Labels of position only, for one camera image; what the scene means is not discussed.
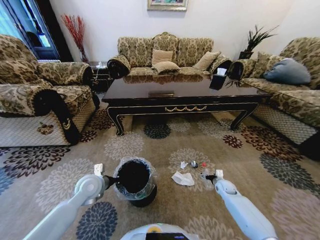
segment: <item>vase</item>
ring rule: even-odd
[[[251,58],[252,54],[254,54],[253,51],[242,51],[240,52],[239,59],[249,59]]]
[[[83,48],[80,48],[79,50],[80,50],[80,59],[81,59],[81,61],[84,62],[84,63],[89,62],[85,50]]]

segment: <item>carpet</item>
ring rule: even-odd
[[[137,208],[119,199],[113,187],[82,206],[62,239],[118,240],[151,223],[178,225],[207,240],[246,239],[200,173],[222,169],[224,178],[271,221],[279,239],[320,238],[320,162],[299,154],[271,129],[248,118],[231,131],[230,113],[122,117],[125,135],[101,104],[75,146],[0,148],[0,236],[22,239],[61,201],[75,183],[104,163],[112,176],[124,156],[142,157],[156,169],[157,196]],[[181,161],[199,167],[180,169]],[[195,185],[171,176],[191,173]]]

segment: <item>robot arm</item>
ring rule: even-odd
[[[277,240],[270,221],[248,198],[240,194],[232,182],[223,179],[222,170],[217,170],[215,176],[214,188],[241,231],[252,240]]]
[[[94,165],[94,175],[82,177],[74,189],[74,196],[58,204],[23,240],[57,240],[70,227],[83,205],[93,204],[102,198],[116,180],[102,176],[103,164]]]

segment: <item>throw pillow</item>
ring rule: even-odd
[[[160,62],[172,61],[173,51],[152,50],[152,65]]]
[[[292,58],[286,58],[276,63],[263,76],[268,81],[278,84],[300,85],[309,84],[311,81],[308,69]]]
[[[221,54],[220,51],[218,52],[207,51],[193,67],[195,69],[206,71],[220,54]]]
[[[158,74],[168,71],[179,71],[180,67],[172,61],[162,61],[155,64],[152,69],[156,69]]]
[[[264,73],[271,70],[273,65],[283,60],[283,56],[275,56],[264,52],[258,52],[257,62],[250,78],[261,79]]]
[[[0,61],[1,84],[25,84],[37,80],[35,66],[24,60]]]

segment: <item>coffee table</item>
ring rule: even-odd
[[[228,77],[205,75],[127,76],[116,79],[102,98],[107,113],[124,134],[119,116],[241,112],[231,123],[236,130],[271,95]]]

